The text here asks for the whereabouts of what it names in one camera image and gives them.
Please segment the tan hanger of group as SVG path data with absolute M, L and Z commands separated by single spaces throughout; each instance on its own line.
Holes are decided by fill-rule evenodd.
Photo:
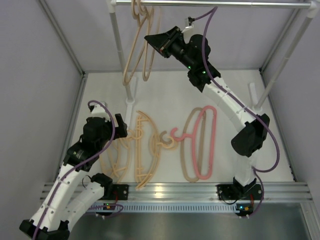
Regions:
M 199 112 L 198 117 L 194 123 L 192 133 L 187 133 L 190 121 L 194 114 Z M 203 164 L 203 152 L 204 152 L 204 139 L 205 139 L 205 127 L 206 127 L 206 110 L 201 107 L 194 108 L 189 114 L 180 138 L 173 137 L 173 132 L 170 133 L 168 140 L 163 139 L 163 135 L 167 134 L 166 131 L 160 133 L 160 142 L 167 149 L 175 149 L 178 143 L 180 143 L 180 163 L 184 178 L 190 183 L 196 183 L 199 180 L 206 180 L 212 175 L 213 168 L 213 157 L 209 158 L 209 166 L 207 175 L 202 175 L 202 164 Z M 191 139 L 190 153 L 192 157 L 192 166 L 195 177 L 191 178 L 188 175 L 185 160 L 185 139 Z

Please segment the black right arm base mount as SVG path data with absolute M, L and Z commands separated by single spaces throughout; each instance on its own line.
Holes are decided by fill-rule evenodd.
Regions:
M 235 183 L 217 185 L 218 199 L 228 205 L 238 201 L 259 201 L 262 198 L 262 193 L 260 184 L 251 186 L 236 185 Z

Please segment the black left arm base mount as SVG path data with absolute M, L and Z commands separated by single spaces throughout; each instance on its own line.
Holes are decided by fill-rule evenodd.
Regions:
M 129 195 L 128 184 L 112 184 L 104 190 L 102 200 L 126 201 Z

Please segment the pink plastic hanger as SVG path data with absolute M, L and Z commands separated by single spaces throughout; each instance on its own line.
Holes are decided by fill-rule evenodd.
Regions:
M 211 134 L 210 134 L 210 145 L 209 145 L 209 160 L 208 160 L 208 168 L 207 174 L 201 174 L 202 163 L 203 163 L 203 153 L 204 153 L 204 140 L 205 140 L 205 128 L 206 128 L 206 111 L 212 111 L 212 123 L 211 123 Z M 194 123 L 192 133 L 187 133 L 188 126 L 194 114 L 199 111 L 198 117 Z M 200 128 L 200 143 L 199 143 L 199 153 L 196 155 L 196 137 L 197 131 Z M 170 131 L 170 136 L 174 141 L 180 142 L 180 163 L 182 168 L 182 174 L 184 178 L 190 182 L 195 183 L 199 180 L 207 180 L 213 174 L 213 166 L 214 166 L 214 154 L 215 154 L 215 140 L 216 140 L 216 128 L 217 128 L 217 110 L 215 107 L 211 105 L 207 105 L 204 107 L 196 107 L 189 114 L 185 125 L 182 130 L 182 134 L 180 137 L 175 136 L 176 131 L 178 130 L 176 127 Z M 192 166 L 195 173 L 195 177 L 191 178 L 188 175 L 186 168 L 186 160 L 185 160 L 185 144 L 184 140 L 186 138 L 191 139 L 191 156 L 192 156 Z

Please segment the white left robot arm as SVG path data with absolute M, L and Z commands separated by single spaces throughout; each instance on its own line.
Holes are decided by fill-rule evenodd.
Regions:
M 114 200 L 117 185 L 111 177 L 96 173 L 89 184 L 72 198 L 79 183 L 87 176 L 101 151 L 111 140 L 127 137 L 127 124 L 116 114 L 117 126 L 104 114 L 86 119 L 79 140 L 66 153 L 60 172 L 38 211 L 19 226 L 33 240 L 66 240 L 76 222 L 100 199 Z

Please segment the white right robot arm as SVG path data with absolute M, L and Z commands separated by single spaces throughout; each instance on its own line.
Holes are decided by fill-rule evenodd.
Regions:
M 211 99 L 228 117 L 237 131 L 231 139 L 236 152 L 236 170 L 231 184 L 220 184 L 220 200 L 261 200 L 262 185 L 257 183 L 258 151 L 267 138 L 270 118 L 257 115 L 227 87 L 221 73 L 209 62 L 208 40 L 195 34 L 185 42 L 183 32 L 175 26 L 164 33 L 146 35 L 146 42 L 162 57 L 174 57 L 187 69 L 191 84 Z

